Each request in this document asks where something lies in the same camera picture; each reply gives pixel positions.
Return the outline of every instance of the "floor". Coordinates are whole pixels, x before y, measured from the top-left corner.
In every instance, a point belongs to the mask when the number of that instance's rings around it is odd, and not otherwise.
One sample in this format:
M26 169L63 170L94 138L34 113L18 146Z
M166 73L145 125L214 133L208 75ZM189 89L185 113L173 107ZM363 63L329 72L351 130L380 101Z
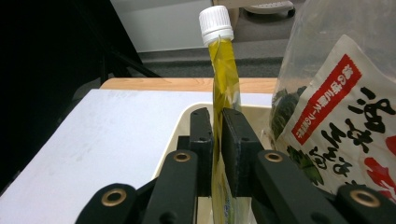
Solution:
M292 3L298 13L304 0ZM287 11L251 15L239 8L233 51L240 77L277 77L294 18L289 18ZM139 57L148 69L162 77L213 77L206 48L141 52ZM144 77L132 68L130 73L133 77ZM76 91L74 99L81 99L91 89L99 87L99 79L86 83Z

